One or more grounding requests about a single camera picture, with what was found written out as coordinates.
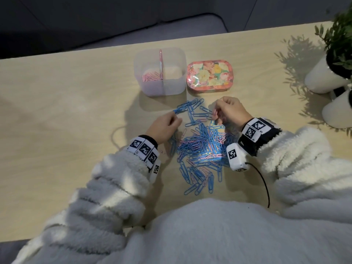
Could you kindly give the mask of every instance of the floral lid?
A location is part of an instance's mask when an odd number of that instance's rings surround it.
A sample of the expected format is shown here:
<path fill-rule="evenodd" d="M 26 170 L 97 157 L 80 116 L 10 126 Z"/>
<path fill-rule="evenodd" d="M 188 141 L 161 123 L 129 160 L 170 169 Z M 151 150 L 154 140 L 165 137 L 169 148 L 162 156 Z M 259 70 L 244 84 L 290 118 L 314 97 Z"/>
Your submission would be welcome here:
<path fill-rule="evenodd" d="M 197 61 L 187 67 L 187 86 L 197 93 L 226 91 L 232 84 L 232 66 L 225 60 Z"/>

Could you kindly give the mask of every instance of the cable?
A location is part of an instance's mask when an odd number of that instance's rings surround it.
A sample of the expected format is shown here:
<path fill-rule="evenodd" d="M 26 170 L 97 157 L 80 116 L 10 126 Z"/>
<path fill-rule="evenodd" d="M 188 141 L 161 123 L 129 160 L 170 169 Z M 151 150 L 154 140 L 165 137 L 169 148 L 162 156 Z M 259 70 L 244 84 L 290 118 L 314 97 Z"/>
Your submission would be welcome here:
<path fill-rule="evenodd" d="M 260 171 L 256 168 L 256 166 L 254 166 L 252 163 L 245 162 L 245 164 L 250 165 L 250 166 L 252 166 L 253 168 L 255 168 L 255 170 L 256 170 L 256 171 L 259 173 L 259 175 L 262 177 L 262 180 L 263 180 L 263 182 L 264 182 L 265 189 L 266 189 L 266 194 L 267 194 L 267 208 L 269 208 L 269 207 L 270 207 L 269 191 L 268 191 L 268 189 L 267 189 L 266 182 L 265 182 L 265 180 L 264 180 L 264 178 L 263 178 L 261 172 L 260 172 Z"/>

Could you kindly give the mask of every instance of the white fleece jacket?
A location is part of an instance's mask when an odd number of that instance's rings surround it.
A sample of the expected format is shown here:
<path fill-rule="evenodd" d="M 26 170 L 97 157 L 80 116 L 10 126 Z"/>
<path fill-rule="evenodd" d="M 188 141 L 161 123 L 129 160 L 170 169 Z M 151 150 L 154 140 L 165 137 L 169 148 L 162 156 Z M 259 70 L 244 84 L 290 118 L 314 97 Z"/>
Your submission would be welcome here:
<path fill-rule="evenodd" d="M 331 157 L 313 128 L 282 132 L 260 148 L 266 176 L 288 208 L 202 199 L 153 220 L 127 237 L 143 215 L 150 183 L 139 158 L 104 157 L 86 188 L 52 217 L 15 264 L 352 263 L 352 163 Z"/>

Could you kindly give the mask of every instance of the plant pot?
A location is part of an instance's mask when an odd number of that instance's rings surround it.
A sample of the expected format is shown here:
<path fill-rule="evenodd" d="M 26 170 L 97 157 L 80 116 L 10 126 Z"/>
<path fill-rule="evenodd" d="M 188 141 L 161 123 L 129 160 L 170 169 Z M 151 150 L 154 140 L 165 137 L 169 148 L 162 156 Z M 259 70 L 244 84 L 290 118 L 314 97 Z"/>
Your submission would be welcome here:
<path fill-rule="evenodd" d="M 352 91 L 348 90 L 324 106 L 323 119 L 333 128 L 352 127 Z"/>
<path fill-rule="evenodd" d="M 347 78 L 350 78 L 351 75 L 346 74 L 349 71 L 332 64 L 332 61 L 332 55 L 328 52 L 308 73 L 305 78 L 305 85 L 310 91 L 316 94 L 325 94 L 350 83 Z"/>

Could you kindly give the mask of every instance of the person's left arm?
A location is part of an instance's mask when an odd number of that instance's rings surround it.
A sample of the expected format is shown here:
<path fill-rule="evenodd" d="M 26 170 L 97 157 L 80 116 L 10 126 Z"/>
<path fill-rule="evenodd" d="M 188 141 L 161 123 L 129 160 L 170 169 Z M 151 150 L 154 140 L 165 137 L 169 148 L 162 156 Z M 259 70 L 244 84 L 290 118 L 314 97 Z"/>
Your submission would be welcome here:
<path fill-rule="evenodd" d="M 166 142 L 180 126 L 174 112 L 159 117 L 140 140 Z M 43 232 L 24 246 L 17 263 L 90 264 L 126 245 L 122 228 L 137 224 L 150 188 L 145 160 L 126 147 L 95 165 L 92 179 L 74 193 L 67 209 L 49 219 Z"/>

